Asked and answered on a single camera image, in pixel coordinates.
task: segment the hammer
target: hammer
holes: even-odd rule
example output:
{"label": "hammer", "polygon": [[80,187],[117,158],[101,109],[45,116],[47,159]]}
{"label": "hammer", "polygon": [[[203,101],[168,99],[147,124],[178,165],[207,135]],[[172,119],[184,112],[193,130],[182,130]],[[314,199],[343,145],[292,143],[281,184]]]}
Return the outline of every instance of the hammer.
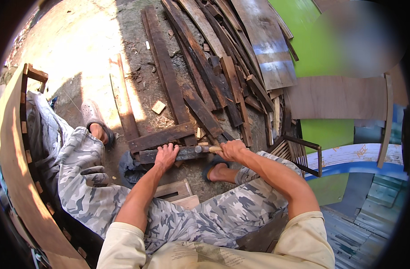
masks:
{"label": "hammer", "polygon": [[218,146],[196,146],[195,147],[195,152],[196,153],[215,153],[216,151],[223,151],[222,148]]}

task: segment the hand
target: hand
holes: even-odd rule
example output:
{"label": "hand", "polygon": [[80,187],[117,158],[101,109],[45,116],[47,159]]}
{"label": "hand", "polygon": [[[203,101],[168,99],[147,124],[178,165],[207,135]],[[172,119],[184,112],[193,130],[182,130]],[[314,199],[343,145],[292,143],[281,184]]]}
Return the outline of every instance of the hand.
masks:
{"label": "hand", "polygon": [[226,161],[240,162],[239,160],[244,155],[245,152],[249,151],[245,144],[240,140],[227,141],[227,143],[221,143],[220,147],[223,151],[217,151],[216,153],[220,155]]}
{"label": "hand", "polygon": [[166,172],[175,162],[176,155],[180,151],[178,145],[169,143],[168,145],[163,145],[162,147],[157,148],[158,152],[155,157],[154,166],[160,167]]}

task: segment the camouflage pants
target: camouflage pants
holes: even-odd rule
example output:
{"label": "camouflage pants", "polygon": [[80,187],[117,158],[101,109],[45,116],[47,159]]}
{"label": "camouflage pants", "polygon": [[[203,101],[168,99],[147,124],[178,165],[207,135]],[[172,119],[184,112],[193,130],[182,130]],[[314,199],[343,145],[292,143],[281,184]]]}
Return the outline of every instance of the camouflage pants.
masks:
{"label": "camouflage pants", "polygon": [[[105,238],[130,189],[111,184],[101,165],[104,147],[84,127],[77,127],[63,146],[58,161],[58,190],[63,209]],[[292,162],[260,151],[295,170]],[[199,241],[236,248],[236,240],[256,231],[287,206],[287,200],[255,172],[242,167],[236,188],[186,210],[154,198],[148,210],[145,247],[152,254],[166,242]]]}

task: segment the shirt sleeve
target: shirt sleeve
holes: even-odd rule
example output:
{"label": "shirt sleeve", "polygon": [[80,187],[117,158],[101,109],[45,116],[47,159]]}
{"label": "shirt sleeve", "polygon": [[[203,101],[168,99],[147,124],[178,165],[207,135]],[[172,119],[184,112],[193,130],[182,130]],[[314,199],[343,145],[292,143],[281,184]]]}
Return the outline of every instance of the shirt sleeve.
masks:
{"label": "shirt sleeve", "polygon": [[327,242],[324,218],[320,211],[303,213],[291,219],[273,253],[296,257],[324,268],[335,268],[335,255]]}
{"label": "shirt sleeve", "polygon": [[111,223],[100,251],[97,268],[139,269],[145,262],[144,233],[127,223]]}

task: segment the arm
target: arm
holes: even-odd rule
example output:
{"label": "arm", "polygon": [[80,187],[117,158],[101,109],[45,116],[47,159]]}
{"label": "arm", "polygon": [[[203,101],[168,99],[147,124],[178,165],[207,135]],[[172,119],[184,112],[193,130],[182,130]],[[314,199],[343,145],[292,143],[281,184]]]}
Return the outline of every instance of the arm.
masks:
{"label": "arm", "polygon": [[308,183],[287,166],[249,151],[240,140],[220,146],[223,151],[217,154],[223,159],[250,168],[287,199],[289,219],[305,212],[320,211]]}
{"label": "arm", "polygon": [[136,183],[126,197],[115,221],[128,223],[145,232],[147,227],[148,207],[154,197],[161,176],[174,164],[180,151],[178,145],[169,143],[158,148],[154,166]]}

